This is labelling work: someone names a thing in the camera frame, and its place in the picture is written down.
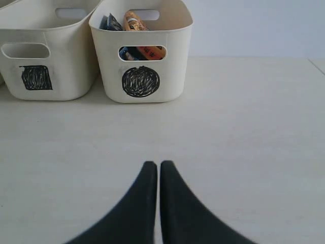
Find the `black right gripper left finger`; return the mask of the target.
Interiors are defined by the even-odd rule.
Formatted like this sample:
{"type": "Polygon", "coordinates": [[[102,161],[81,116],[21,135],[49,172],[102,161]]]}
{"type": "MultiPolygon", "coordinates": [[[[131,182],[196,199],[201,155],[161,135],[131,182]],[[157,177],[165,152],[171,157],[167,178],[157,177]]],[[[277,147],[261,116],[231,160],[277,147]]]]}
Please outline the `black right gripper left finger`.
{"type": "Polygon", "coordinates": [[[146,161],[120,201],[68,243],[154,243],[156,199],[157,165],[146,161]]]}

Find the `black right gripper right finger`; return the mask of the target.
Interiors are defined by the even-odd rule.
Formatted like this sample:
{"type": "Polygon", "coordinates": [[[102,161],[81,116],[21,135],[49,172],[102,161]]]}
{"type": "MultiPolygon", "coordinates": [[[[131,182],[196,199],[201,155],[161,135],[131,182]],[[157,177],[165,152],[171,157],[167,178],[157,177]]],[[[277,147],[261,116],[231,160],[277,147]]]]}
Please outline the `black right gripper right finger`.
{"type": "Polygon", "coordinates": [[[254,243],[214,215],[170,160],[160,165],[159,200],[163,243],[254,243]]]}

